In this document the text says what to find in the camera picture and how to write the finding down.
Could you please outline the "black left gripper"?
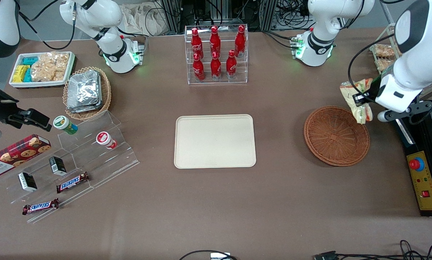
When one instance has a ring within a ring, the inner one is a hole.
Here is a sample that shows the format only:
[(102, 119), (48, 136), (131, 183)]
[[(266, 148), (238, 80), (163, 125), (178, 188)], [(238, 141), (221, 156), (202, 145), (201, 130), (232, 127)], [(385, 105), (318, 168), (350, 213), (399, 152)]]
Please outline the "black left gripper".
[(370, 87), (367, 92), (353, 94), (353, 102), (355, 103), (355, 105), (362, 106), (370, 102), (376, 103), (376, 97), (379, 94), (380, 84), (381, 75), (371, 81)]

